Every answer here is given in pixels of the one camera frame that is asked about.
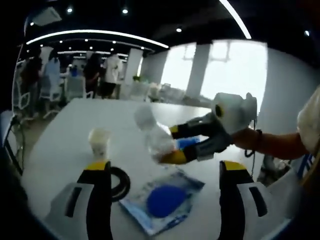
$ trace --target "white table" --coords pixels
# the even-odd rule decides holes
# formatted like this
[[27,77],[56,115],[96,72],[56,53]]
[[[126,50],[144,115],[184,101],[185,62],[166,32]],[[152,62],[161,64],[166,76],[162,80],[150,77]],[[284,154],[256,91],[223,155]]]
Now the white table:
[[[68,184],[76,182],[83,169],[93,162],[88,134],[94,127],[112,132],[109,157],[111,164],[122,168],[131,179],[134,194],[141,186],[166,170],[151,160],[133,119],[135,110],[151,104],[156,119],[172,126],[203,116],[208,108],[165,103],[145,103],[122,100],[74,99],[48,125],[30,153],[21,179],[31,210],[40,219],[50,211],[51,200]],[[165,231],[157,240],[217,239],[221,227],[219,205],[219,161],[243,163],[249,171],[252,160],[243,151],[230,146],[214,159],[191,162],[182,167],[189,175],[205,183],[196,198],[189,217],[181,224]],[[255,163],[255,176],[261,162]],[[111,230],[115,240],[145,239],[141,227],[114,203],[111,209]]]

